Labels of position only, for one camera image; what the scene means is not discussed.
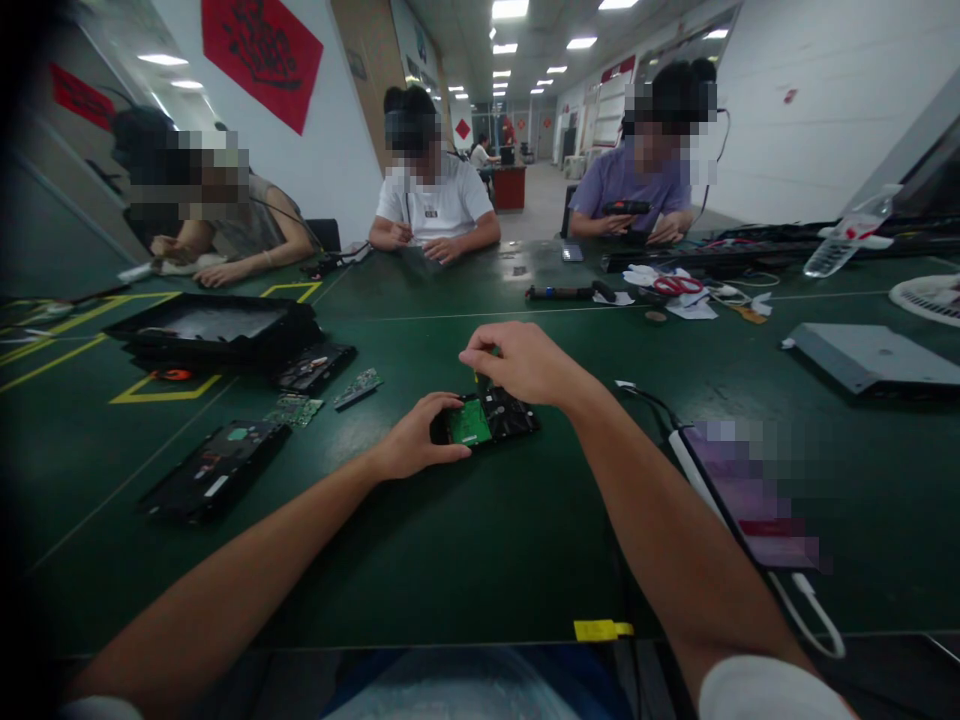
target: green table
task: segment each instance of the green table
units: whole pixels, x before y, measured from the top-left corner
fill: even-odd
[[[308,293],[304,302],[332,339],[359,348],[322,398],[368,367],[385,384],[343,413],[323,408],[208,527],[149,522],[133,509],[208,432],[262,417],[277,394],[254,377],[197,378],[180,390],[191,399],[142,401],[169,388],[138,388],[142,372],[119,343],[95,333],[165,296],[104,301],[101,314],[63,331],[63,339],[0,356],[0,402],[19,420],[8,441],[26,572],[56,653],[97,650],[214,549],[370,447],[420,396],[471,391],[472,373],[457,353],[477,325],[505,320],[537,322],[606,384],[632,380],[684,419],[755,421],[778,449],[771,476],[833,558],[832,574],[815,585],[842,632],[960,628],[952,601],[960,581],[944,561],[960,552],[957,413],[858,401],[779,349],[800,322],[876,323],[956,362],[960,334],[885,296],[901,280],[950,268],[914,258],[854,263],[816,282],[794,272],[774,288],[775,311],[760,326],[722,307],[713,321],[671,318],[654,327],[639,306],[524,300],[531,284],[583,286],[604,277],[598,252],[591,246],[587,262],[563,264],[559,241],[504,243],[439,272],[376,254],[320,287],[282,287],[302,282],[287,269],[233,289]],[[136,294],[180,290],[195,286],[156,279]],[[111,403],[117,398],[126,401]],[[659,438],[650,410],[625,403]],[[641,637],[660,636],[642,599],[624,599],[616,543],[569,423],[550,409],[540,417],[543,430],[534,436],[380,488],[259,643],[571,641],[574,620],[607,618],[631,620]]]

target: gray box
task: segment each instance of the gray box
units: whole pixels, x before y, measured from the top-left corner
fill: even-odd
[[[883,325],[801,323],[790,338],[853,393],[960,395],[960,367]]]

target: plastic bottle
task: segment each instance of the plastic bottle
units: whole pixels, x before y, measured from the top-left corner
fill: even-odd
[[[839,225],[821,230],[821,235],[826,233],[826,240],[807,260],[803,274],[813,278],[829,277],[861,247],[872,245],[868,238],[890,217],[893,198],[902,189],[903,185],[884,185],[879,194],[853,208]]]

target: red scissors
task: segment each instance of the red scissors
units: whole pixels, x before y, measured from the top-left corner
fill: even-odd
[[[696,295],[703,290],[703,283],[679,275],[661,275],[653,281],[653,289],[662,295]]]

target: gray tank top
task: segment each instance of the gray tank top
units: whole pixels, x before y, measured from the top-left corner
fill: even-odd
[[[207,221],[217,231],[213,240],[217,252],[228,258],[245,258],[264,250],[280,247],[286,242],[273,213],[269,207],[264,205],[264,203],[269,202],[267,192],[272,187],[276,187],[276,185],[269,180],[265,180],[259,175],[250,175],[250,199],[247,204],[241,205],[239,218]],[[287,198],[297,211],[297,217],[302,220],[300,208],[289,195]],[[317,252],[322,252],[323,247],[320,245],[317,236],[306,224],[304,224],[304,229],[310,236],[310,242],[314,249]]]

